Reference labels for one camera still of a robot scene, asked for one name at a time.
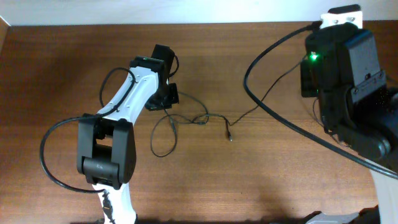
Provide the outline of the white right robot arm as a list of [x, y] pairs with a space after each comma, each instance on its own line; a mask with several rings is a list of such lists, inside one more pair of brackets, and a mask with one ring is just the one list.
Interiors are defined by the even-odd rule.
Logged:
[[388, 87], [373, 33], [346, 22], [305, 39], [301, 95], [319, 100], [324, 131], [397, 174], [397, 89]]

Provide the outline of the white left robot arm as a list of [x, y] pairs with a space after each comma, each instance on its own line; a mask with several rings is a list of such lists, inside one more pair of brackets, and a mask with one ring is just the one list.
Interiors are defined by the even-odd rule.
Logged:
[[143, 109], [169, 109], [179, 102], [177, 86], [169, 83], [177, 59], [165, 45], [155, 45], [150, 57], [131, 60], [127, 78], [95, 118], [84, 114], [78, 123], [77, 171], [100, 199], [100, 223], [136, 223], [129, 181], [136, 166], [134, 123]]

